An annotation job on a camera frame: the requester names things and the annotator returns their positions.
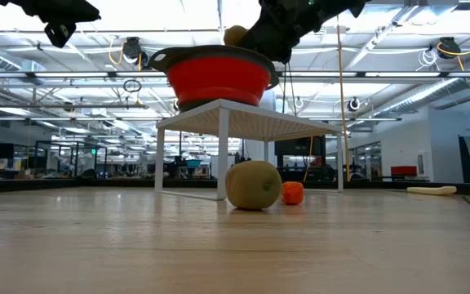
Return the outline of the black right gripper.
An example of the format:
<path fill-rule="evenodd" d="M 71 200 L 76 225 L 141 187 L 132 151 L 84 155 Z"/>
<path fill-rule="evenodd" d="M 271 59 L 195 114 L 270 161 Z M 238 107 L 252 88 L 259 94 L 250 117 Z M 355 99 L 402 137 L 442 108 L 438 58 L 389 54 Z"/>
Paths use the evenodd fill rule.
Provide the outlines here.
<path fill-rule="evenodd" d="M 326 21 L 343 11 L 357 18 L 366 0 L 259 0 L 259 4 L 259 19 L 238 46 L 287 64 L 295 39 L 318 32 Z"/>

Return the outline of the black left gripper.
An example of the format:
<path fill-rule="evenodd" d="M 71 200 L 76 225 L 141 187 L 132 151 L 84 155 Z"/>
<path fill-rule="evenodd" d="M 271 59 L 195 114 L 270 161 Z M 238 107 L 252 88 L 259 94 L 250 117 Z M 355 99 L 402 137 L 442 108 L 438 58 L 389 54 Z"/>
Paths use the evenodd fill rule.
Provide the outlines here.
<path fill-rule="evenodd" d="M 87 0 L 0 0 L 22 8 L 28 16 L 38 16 L 46 23 L 45 34 L 55 47 L 62 48 L 76 29 L 75 23 L 100 19 L 100 11 Z"/>

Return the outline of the brown kiwi fruit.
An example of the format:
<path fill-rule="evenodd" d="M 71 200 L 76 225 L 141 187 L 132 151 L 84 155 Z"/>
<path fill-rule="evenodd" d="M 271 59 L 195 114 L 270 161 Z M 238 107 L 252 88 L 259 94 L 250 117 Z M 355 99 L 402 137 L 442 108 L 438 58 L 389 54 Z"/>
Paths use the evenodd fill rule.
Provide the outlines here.
<path fill-rule="evenodd" d="M 245 161 L 230 167 L 225 177 L 228 201 L 236 208 L 259 211 L 271 207 L 282 191 L 277 169 L 264 161 Z"/>
<path fill-rule="evenodd" d="M 234 25 L 224 31 L 224 45 L 231 47 L 240 47 L 242 39 L 246 36 L 248 30 L 240 25 Z"/>

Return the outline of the red collapsible bowl grey rim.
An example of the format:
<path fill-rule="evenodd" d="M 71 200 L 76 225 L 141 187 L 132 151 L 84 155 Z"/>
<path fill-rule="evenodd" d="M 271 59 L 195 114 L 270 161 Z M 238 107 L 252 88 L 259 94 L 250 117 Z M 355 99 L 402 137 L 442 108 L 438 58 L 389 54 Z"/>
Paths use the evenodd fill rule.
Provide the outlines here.
<path fill-rule="evenodd" d="M 181 112 L 218 99 L 257 106 L 279 83 L 272 61 L 240 47 L 168 47 L 154 53 L 149 66 L 166 75 Z"/>

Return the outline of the small orange-yellow fruit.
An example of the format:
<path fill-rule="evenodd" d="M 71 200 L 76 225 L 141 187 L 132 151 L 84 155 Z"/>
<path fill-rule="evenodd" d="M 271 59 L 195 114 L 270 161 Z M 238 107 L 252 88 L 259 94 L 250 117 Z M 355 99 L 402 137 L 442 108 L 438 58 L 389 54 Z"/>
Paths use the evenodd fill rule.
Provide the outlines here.
<path fill-rule="evenodd" d="M 281 201 L 285 205 L 298 205 L 304 200 L 304 186 L 300 182 L 287 181 L 282 184 Z"/>

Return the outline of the white perforated metal shelf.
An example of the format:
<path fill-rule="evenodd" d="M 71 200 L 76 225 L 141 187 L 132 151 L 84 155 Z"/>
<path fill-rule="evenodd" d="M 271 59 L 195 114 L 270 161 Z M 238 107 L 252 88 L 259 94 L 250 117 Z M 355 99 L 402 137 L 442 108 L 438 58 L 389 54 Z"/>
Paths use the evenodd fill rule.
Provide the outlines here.
<path fill-rule="evenodd" d="M 307 118 L 299 118 L 276 111 L 244 105 L 230 100 L 214 100 L 156 124 L 157 153 L 154 189 L 169 194 L 163 189 L 163 158 L 165 131 L 186 131 L 218 137 L 218 184 L 215 201 L 227 198 L 225 178 L 228 171 L 228 139 L 230 137 L 258 140 L 264 143 L 264 160 L 269 160 L 268 145 L 274 141 L 293 140 L 303 137 L 332 134 L 337 137 L 338 191 L 344 190 L 342 127 Z"/>

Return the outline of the red storage box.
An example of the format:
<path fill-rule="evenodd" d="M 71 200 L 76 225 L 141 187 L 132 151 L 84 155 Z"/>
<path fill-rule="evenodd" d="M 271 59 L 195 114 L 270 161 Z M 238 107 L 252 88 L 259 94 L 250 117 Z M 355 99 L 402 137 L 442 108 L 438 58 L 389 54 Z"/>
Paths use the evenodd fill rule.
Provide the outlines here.
<path fill-rule="evenodd" d="M 391 176 L 417 176 L 418 170 L 416 166 L 391 166 Z"/>

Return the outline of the yellow banana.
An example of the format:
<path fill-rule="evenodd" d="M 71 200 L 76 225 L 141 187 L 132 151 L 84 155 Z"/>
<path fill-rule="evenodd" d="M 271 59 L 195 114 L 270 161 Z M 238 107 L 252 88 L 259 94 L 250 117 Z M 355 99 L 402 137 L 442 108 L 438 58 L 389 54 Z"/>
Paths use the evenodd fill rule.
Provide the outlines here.
<path fill-rule="evenodd" d="M 442 187 L 407 187 L 407 193 L 412 194 L 426 194 L 435 196 L 450 196 L 457 192 L 455 186 L 442 186 Z"/>

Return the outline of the black aluminium table frame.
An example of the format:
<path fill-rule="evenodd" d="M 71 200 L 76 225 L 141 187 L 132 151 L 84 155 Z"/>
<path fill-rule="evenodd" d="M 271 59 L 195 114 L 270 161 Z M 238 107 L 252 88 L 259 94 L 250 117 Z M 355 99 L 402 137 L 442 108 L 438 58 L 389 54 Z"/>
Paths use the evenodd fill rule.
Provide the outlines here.
<path fill-rule="evenodd" d="M 0 193 L 37 189 L 64 189 L 77 187 L 127 187 L 127 188 L 154 188 L 154 180 L 140 179 L 46 179 L 46 180 L 0 180 Z M 336 182 L 308 181 L 303 183 L 305 189 L 338 189 Z M 422 181 L 394 181 L 394 182 L 344 182 L 345 189 L 403 189 L 418 186 L 438 188 L 454 186 L 457 194 L 470 195 L 470 183 L 447 184 Z M 217 180 L 163 180 L 163 188 L 194 188 L 216 189 Z"/>

